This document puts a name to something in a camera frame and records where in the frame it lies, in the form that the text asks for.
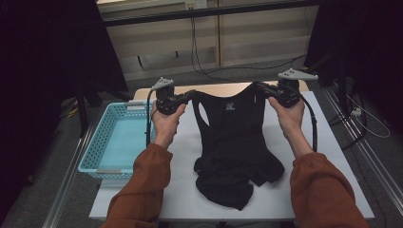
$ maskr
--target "table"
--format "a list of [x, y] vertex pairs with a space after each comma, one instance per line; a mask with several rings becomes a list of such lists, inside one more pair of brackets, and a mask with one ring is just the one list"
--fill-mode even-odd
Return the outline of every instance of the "table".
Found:
[[[313, 92], [307, 91], [302, 84], [302, 94], [310, 103], [317, 116], [318, 151], [327, 158], [346, 176], [355, 191], [356, 204], [364, 218], [370, 219], [374, 214], [365, 199], [355, 176], [347, 163], [327, 124]], [[177, 92], [189, 89], [211, 92], [214, 95], [232, 96], [249, 84], [224, 85], [194, 85], [178, 86]], [[148, 89], [140, 89], [135, 99], [143, 98]], [[305, 108], [302, 129], [308, 140], [312, 141], [312, 126], [309, 112]], [[196, 188], [197, 174], [193, 172], [196, 158], [201, 155], [202, 143], [200, 132], [195, 122], [192, 105], [188, 105], [181, 116], [181, 124], [169, 151], [174, 156], [171, 162], [171, 182], [164, 191], [163, 208], [160, 220], [286, 220], [294, 219], [295, 215], [290, 201], [289, 178], [292, 171], [294, 156], [288, 142], [284, 139], [278, 125], [277, 114], [267, 104], [265, 108], [263, 135], [268, 149], [283, 163], [285, 172], [276, 183], [265, 183], [255, 186], [254, 194], [242, 211], [223, 207], [207, 200]], [[127, 180], [103, 180], [98, 196], [94, 201], [90, 217], [105, 219], [110, 199], [124, 186]]]

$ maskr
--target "black bar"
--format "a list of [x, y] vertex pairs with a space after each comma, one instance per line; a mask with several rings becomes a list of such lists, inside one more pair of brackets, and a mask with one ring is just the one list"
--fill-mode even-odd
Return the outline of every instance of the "black bar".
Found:
[[151, 14], [145, 16], [134, 17], [120, 17], [113, 19], [106, 19], [103, 25], [106, 27], [124, 26], [132, 24], [141, 24], [148, 22], [169, 21], [185, 18], [196, 18], [205, 16], [216, 16], [224, 14], [252, 12], [252, 11], [265, 11], [265, 10], [281, 10], [290, 8], [301, 8], [318, 6], [321, 4], [335, 2], [336, 0], [296, 0], [296, 1], [282, 1], [274, 3], [262, 3], [253, 5], [243, 5], [234, 7], [210, 8], [210, 9], [194, 9], [183, 10], [166, 13]]

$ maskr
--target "dark fabric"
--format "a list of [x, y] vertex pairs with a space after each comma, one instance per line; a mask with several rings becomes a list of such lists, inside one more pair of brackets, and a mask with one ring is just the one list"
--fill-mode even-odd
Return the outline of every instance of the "dark fabric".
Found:
[[255, 83], [233, 97], [197, 92], [192, 100], [202, 143], [196, 185], [209, 200], [242, 210], [253, 194], [249, 181], [261, 186], [282, 176], [284, 167], [267, 149], [261, 130], [265, 103]]

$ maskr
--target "sleeve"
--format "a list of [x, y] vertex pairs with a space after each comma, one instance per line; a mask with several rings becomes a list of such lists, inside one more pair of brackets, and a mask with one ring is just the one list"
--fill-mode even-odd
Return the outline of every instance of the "sleeve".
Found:
[[170, 181], [172, 154], [151, 143], [134, 161], [133, 176], [112, 198], [104, 228], [155, 227]]
[[304, 155], [293, 166], [291, 201], [299, 227], [369, 227], [352, 186], [325, 155]]

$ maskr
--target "person's left hand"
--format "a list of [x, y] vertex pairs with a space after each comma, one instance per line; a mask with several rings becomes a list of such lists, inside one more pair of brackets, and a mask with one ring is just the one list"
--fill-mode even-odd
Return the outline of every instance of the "person's left hand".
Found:
[[152, 116], [152, 121], [157, 133], [157, 136], [154, 140], [155, 144], [158, 144], [165, 149], [168, 148], [168, 146], [173, 142], [174, 136], [177, 133], [179, 118], [184, 113], [185, 108], [186, 104], [181, 104], [174, 114], [166, 116], [157, 110], [157, 106], [154, 103], [151, 113], [154, 113]]

